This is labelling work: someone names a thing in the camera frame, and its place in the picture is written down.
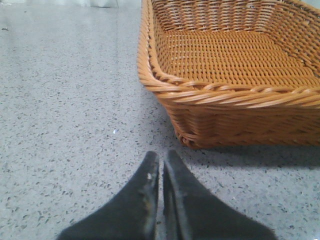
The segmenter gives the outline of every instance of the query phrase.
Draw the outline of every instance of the basket bottom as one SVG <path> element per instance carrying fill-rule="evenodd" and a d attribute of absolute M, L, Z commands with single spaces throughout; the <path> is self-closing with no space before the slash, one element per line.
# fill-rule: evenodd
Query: basket bottom
<path fill-rule="evenodd" d="M 317 87 L 301 59 L 284 52 L 267 35 L 254 31 L 168 31 L 168 74 L 191 81 L 272 87 Z"/>

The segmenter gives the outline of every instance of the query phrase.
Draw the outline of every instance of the woven basket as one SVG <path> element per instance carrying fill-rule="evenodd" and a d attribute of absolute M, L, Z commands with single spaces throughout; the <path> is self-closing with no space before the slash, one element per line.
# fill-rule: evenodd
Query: woven basket
<path fill-rule="evenodd" d="M 297 0 L 142 0 L 140 81 L 183 145 L 320 144 L 320 11 Z"/>

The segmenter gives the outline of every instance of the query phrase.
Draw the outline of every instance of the basket rim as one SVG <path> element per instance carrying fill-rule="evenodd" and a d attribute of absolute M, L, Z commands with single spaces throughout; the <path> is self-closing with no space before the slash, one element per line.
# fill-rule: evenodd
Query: basket rim
<path fill-rule="evenodd" d="M 305 2 L 298 0 L 271 1 L 293 4 L 320 18 L 320 9 Z M 149 91 L 155 93 L 157 98 L 174 104 L 225 106 L 235 109 L 269 107 L 320 109 L 320 82 L 317 87 L 250 86 L 194 81 L 163 72 L 155 50 L 151 5 L 151 0 L 142 0 L 137 66 L 140 82 Z"/>

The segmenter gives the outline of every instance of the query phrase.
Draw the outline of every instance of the speckled floor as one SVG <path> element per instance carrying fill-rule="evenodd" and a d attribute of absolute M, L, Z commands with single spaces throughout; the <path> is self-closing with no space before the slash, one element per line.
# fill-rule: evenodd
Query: speckled floor
<path fill-rule="evenodd" d="M 319 239 L 320 148 L 182 147 L 139 83 L 139 24 L 139 7 L 0 5 L 0 240 L 55 239 L 168 149 L 280 240 Z"/>

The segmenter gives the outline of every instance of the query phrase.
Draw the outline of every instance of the woven pattern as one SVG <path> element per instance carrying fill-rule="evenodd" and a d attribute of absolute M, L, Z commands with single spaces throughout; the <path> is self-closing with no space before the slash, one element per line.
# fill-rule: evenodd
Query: woven pattern
<path fill-rule="evenodd" d="M 320 144 L 320 12 L 297 0 L 143 0 L 138 72 L 191 148 Z"/>

